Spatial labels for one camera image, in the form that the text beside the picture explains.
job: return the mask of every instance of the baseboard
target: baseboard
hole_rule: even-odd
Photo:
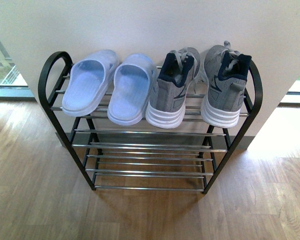
[[[278,107],[300,107],[300,102],[280,102]]]
[[[99,140],[104,143],[134,143],[134,144],[175,144],[175,145],[201,145],[204,137],[202,136],[140,136],[138,134],[99,134]],[[246,150],[253,141],[254,136],[244,136],[238,144],[238,150]],[[89,134],[77,133],[74,139],[74,144],[87,144]],[[214,149],[225,149],[225,139],[223,136],[216,136],[212,138]]]
[[[28,87],[0,86],[0,101],[2,100],[36,101]]]

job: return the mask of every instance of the shoelace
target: shoelace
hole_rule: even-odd
[[[226,51],[229,51],[229,53],[230,53],[230,54],[233,54],[233,55],[237,55],[237,56],[240,55],[240,52],[239,52],[239,51],[235,51],[235,50],[232,50],[232,49],[231,49],[231,44],[230,44],[230,42],[224,41],[223,45],[224,45],[224,49],[223,49],[222,51],[220,51],[220,52],[216,52],[216,53],[213,55],[212,59],[214,59],[217,55],[222,55],[222,54],[223,54],[224,52],[226,52]],[[238,60],[233,59],[233,60],[231,61],[231,63],[229,64],[229,66],[227,66],[227,67],[225,68],[225,71],[226,71],[226,72],[230,72],[230,71],[232,70],[232,68],[234,67],[234,65],[236,65],[237,63],[238,63]],[[207,76],[207,74],[206,74],[206,71],[204,70],[204,62],[202,63],[201,68],[200,68],[200,76],[201,76],[202,81],[203,81],[204,83],[208,83],[209,79],[208,79],[208,76]]]
[[[197,66],[198,66],[197,59],[192,54],[192,52],[189,52],[187,49],[188,49],[187,47],[184,47],[183,49],[181,49],[179,51],[172,50],[170,52],[170,53],[173,53],[175,55],[175,59],[176,59],[176,61],[178,63],[178,66],[179,66],[179,69],[180,69],[181,73],[182,73],[182,70],[184,68],[185,60],[188,58],[188,56],[192,56],[193,59],[194,59],[194,62],[193,62],[193,69],[194,69],[194,71],[195,71],[195,69],[197,69]],[[199,79],[201,77],[199,72],[197,73],[196,76],[194,76],[194,78],[192,80],[192,81],[194,81],[194,93],[196,93],[196,85],[197,85],[197,82],[199,81]]]
[[[195,58],[195,56],[192,54],[192,52],[187,51],[187,47],[184,47],[183,49],[181,49],[179,51],[172,50],[170,53],[173,53],[175,55],[175,58],[176,58],[176,61],[178,63],[178,66],[179,66],[179,69],[180,69],[181,73],[182,73],[182,70],[184,68],[185,60],[188,58],[188,56],[192,56],[193,57],[193,59],[194,59],[193,67],[194,67],[194,69],[197,68],[198,61]]]

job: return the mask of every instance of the sneaker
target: sneaker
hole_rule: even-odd
[[[193,47],[166,55],[153,86],[145,118],[151,125],[173,129],[184,119],[189,85],[199,77],[200,55]]]
[[[251,56],[215,45],[207,53],[201,73],[207,94],[201,103],[203,120],[215,127],[232,128],[239,120]]]

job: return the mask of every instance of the shoe rack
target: shoe rack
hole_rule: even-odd
[[[54,64],[64,61],[64,68],[58,78],[52,79],[50,72]],[[246,131],[257,116],[263,99],[263,88],[258,69],[251,61],[249,72],[254,86],[254,102],[245,90],[244,106],[246,112],[240,114],[245,118],[235,138],[231,141],[228,129],[223,128],[222,133],[216,133],[215,127],[209,125],[207,131],[194,132],[167,132],[160,128],[156,131],[124,131],[97,129],[96,121],[107,121],[107,104],[100,104],[93,114],[74,117],[70,133],[62,127],[56,111],[62,108],[56,105],[57,98],[65,93],[64,86],[70,79],[70,70],[73,62],[65,51],[52,54],[45,62],[38,83],[39,101],[56,130],[60,141],[70,153],[86,182],[92,190],[98,189],[127,189],[127,190],[169,190],[169,191],[195,191],[206,194],[215,182],[219,173],[234,153]],[[53,81],[53,90],[47,96],[47,80]],[[111,96],[106,92],[105,98]],[[203,98],[203,94],[187,94],[188,98]],[[200,116],[200,105],[186,108],[186,122],[203,122]],[[87,128],[79,127],[85,121]],[[124,135],[160,138],[199,138],[200,144],[140,144],[139,142],[104,142],[100,136]],[[76,142],[80,136],[86,136],[86,142]],[[214,139],[222,139],[224,148],[214,148]]]

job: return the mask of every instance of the slipper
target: slipper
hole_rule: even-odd
[[[114,78],[119,58],[112,50],[97,51],[73,65],[62,99],[62,111],[73,117],[92,113]]]
[[[128,56],[115,70],[108,118],[123,126],[138,123],[145,116],[150,90],[157,78],[158,69],[148,56]]]

